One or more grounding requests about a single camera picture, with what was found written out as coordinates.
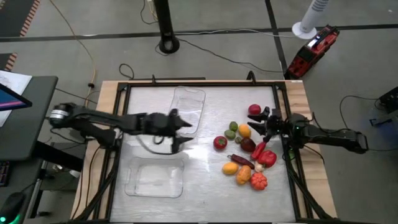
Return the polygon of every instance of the concrete floor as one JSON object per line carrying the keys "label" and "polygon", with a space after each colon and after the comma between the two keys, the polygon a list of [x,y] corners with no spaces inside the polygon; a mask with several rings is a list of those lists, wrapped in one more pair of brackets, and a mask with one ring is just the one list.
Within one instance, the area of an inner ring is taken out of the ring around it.
{"label": "concrete floor", "polygon": [[[290,27],[300,20],[311,0],[271,1],[278,27]],[[141,22],[140,0],[54,0],[77,34],[113,34],[156,32],[157,25]],[[183,1],[170,0],[175,30],[270,28],[271,23],[264,1]],[[146,9],[144,17],[150,21]],[[325,17],[317,25],[338,26],[392,24],[398,22],[396,0],[334,0]],[[27,36],[70,35],[67,25],[47,1],[40,3]],[[223,34],[181,36],[194,44],[240,61],[280,70],[279,58],[272,37],[261,34]],[[136,78],[206,77],[207,79],[242,79],[248,68],[226,62],[182,43],[180,50],[163,57],[154,52],[158,37],[130,39],[84,40],[93,54],[98,69],[96,80],[99,90],[103,80],[122,80],[120,63],[130,64]],[[305,43],[300,39],[281,38],[288,63]],[[91,63],[76,41],[43,41],[0,43],[0,53],[17,52],[13,72],[33,76],[56,75],[58,87],[77,95],[86,95],[86,83],[91,79]],[[338,105],[345,95],[376,98],[397,86],[398,29],[343,30],[336,44],[303,78],[308,101],[318,121],[328,128],[342,128]],[[260,73],[258,77],[275,80],[282,74]],[[55,92],[52,105],[82,100]],[[372,128],[369,118],[381,111],[372,101],[349,99],[343,113],[348,126],[368,136],[369,146],[383,150],[398,147],[397,130],[389,125]],[[50,136],[44,125],[40,139]],[[65,140],[53,136],[56,142]],[[398,151],[369,152],[365,155],[350,153],[337,147],[322,146],[336,211],[342,220],[374,223],[396,223],[398,220]],[[73,194],[62,195],[73,198]],[[73,200],[63,200],[63,206],[72,207]],[[56,197],[44,200],[43,206],[58,205]],[[65,221],[70,213],[59,216]],[[31,220],[46,223],[42,219]]]}

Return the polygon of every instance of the metal plate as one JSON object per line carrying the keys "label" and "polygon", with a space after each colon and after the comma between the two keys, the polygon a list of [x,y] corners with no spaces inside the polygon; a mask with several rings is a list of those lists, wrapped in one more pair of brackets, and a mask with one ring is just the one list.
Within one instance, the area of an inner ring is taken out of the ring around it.
{"label": "metal plate", "polygon": [[[127,113],[167,113],[175,87],[133,87]],[[238,186],[235,176],[225,176],[221,168],[229,162],[227,155],[249,158],[234,141],[218,152],[213,139],[223,135],[231,121],[249,121],[248,106],[257,103],[275,108],[272,88],[253,87],[197,87],[206,92],[205,105],[194,140],[184,150],[172,156],[157,156],[145,151],[134,136],[125,136],[114,191],[112,222],[294,222],[292,198],[282,143],[272,139],[268,149],[277,154],[276,164],[264,171],[268,187],[254,191],[250,184]],[[143,141],[153,150],[166,152],[170,142],[154,147],[150,136]],[[261,136],[252,131],[252,139],[259,143]],[[128,196],[124,189],[129,166],[134,156],[146,158],[182,159],[184,162],[183,192],[178,198]]]}

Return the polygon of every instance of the monitor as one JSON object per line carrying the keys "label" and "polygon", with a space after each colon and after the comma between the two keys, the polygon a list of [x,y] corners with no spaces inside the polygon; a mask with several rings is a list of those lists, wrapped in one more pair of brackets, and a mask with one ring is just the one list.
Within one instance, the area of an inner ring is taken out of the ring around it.
{"label": "monitor", "polygon": [[0,83],[0,111],[32,106],[32,102]]}

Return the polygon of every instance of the wooden table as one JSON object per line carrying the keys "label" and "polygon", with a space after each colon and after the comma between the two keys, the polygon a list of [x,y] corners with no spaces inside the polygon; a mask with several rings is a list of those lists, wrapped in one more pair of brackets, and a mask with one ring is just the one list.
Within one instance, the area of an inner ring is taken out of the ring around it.
{"label": "wooden table", "polygon": [[[99,94],[98,104],[96,109],[98,111],[104,111],[108,113],[113,112],[114,101],[116,98],[116,92],[119,82],[126,83],[127,81],[105,81],[102,84],[101,92]],[[151,81],[128,81],[130,83],[150,83]],[[173,82],[176,83],[178,81],[158,81],[158,82]],[[192,80],[184,82],[251,82],[250,80]],[[285,82],[287,88],[287,95],[289,98],[290,110],[292,113],[300,113],[309,119],[311,118],[310,108],[308,107],[307,95],[304,90],[304,85],[301,81],[275,81],[275,80],[258,80],[257,82]],[[282,97],[282,92],[278,92],[280,107],[284,108],[284,101]],[[120,107],[123,106],[124,95],[121,97]],[[80,184],[82,185],[82,194],[80,199],[80,206],[78,207],[76,216],[78,216],[86,204],[86,196],[88,193],[88,202],[91,201],[95,193],[98,189],[98,184],[100,182],[101,169],[103,165],[104,159],[104,150],[100,150],[95,154],[93,158],[93,154],[98,148],[98,143],[96,141],[90,141],[87,146],[84,168],[83,168],[83,180],[80,179],[80,183],[78,186],[78,190],[76,192],[75,203],[73,204],[72,214],[75,212],[76,207],[78,206],[79,196],[80,196]],[[320,152],[318,145],[311,145],[310,147],[314,148],[318,152]],[[333,199],[331,196],[328,177],[326,176],[325,167],[323,165],[322,160],[319,155],[315,154],[312,151],[302,149],[300,150],[303,169],[305,173],[305,179],[307,181],[307,188],[313,195],[313,197],[317,200],[317,202],[323,207],[323,209],[331,216],[336,217],[336,210],[333,203]],[[89,166],[90,161],[93,158],[93,165],[91,169],[91,180],[90,180],[90,189],[88,189],[88,176],[89,176]],[[108,190],[104,193],[101,209],[99,212],[99,218],[105,218],[105,210],[106,210],[106,202],[108,201]],[[300,213],[302,217],[306,217],[305,207],[303,202],[303,197],[299,189],[297,188],[297,195],[299,200]]]}

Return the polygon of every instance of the clear plastic container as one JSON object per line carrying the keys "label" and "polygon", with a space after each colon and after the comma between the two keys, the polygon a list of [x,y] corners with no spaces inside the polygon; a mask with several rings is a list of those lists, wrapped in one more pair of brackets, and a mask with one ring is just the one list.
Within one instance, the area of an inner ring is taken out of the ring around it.
{"label": "clear plastic container", "polygon": [[173,108],[178,109],[180,117],[192,124],[192,127],[178,130],[179,135],[191,138],[196,136],[205,98],[206,93],[203,90],[185,86],[178,86],[174,89],[174,97],[170,110]]}
{"label": "clear plastic container", "polygon": [[183,189],[181,159],[133,157],[124,191],[129,196],[177,198]]}

